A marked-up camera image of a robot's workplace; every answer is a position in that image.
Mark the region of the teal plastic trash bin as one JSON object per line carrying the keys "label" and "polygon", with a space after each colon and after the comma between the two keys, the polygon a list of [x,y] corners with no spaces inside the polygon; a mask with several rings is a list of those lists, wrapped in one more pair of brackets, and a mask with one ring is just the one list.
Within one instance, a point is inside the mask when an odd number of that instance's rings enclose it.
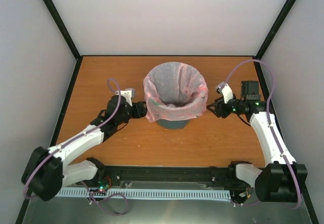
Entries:
{"label": "teal plastic trash bin", "polygon": [[156,121],[158,125],[170,130],[183,129],[190,122],[190,120],[178,120],[178,121],[169,121],[164,119],[159,119]]}

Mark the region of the pink plastic trash bag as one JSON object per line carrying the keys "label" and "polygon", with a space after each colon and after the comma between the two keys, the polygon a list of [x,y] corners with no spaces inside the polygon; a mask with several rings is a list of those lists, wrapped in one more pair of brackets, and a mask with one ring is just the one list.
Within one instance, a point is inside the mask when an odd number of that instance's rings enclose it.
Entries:
{"label": "pink plastic trash bag", "polygon": [[207,109],[208,86],[193,66],[166,62],[154,67],[143,80],[146,118],[185,121],[201,117]]}

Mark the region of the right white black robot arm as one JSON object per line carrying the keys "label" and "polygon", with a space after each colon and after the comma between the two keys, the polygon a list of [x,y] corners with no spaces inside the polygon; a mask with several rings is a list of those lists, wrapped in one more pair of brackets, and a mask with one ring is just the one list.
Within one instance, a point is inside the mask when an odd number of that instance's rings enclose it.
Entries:
{"label": "right white black robot arm", "polygon": [[221,82],[216,91],[221,96],[207,106],[218,118],[230,114],[244,115],[259,140],[265,168],[259,169],[244,161],[231,163],[235,178],[246,182],[261,202],[302,203],[301,190],[307,178],[307,169],[298,164],[282,139],[270,103],[263,101],[257,81],[242,81],[241,96],[236,98],[226,82]]}

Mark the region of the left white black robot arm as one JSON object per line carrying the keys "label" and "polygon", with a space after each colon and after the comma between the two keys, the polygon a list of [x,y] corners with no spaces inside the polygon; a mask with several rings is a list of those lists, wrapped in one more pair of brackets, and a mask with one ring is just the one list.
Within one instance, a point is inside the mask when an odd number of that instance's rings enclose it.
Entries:
{"label": "left white black robot arm", "polygon": [[146,113],[144,101],[132,102],[131,97],[125,95],[112,96],[107,108],[101,110],[82,132],[63,143],[49,148],[39,146],[32,152],[21,177],[23,194],[31,190],[43,201],[48,201],[62,188],[83,180],[101,184],[105,180],[105,171],[100,169],[103,164],[93,158],[77,164],[72,161],[114,135],[119,125],[143,118]]}

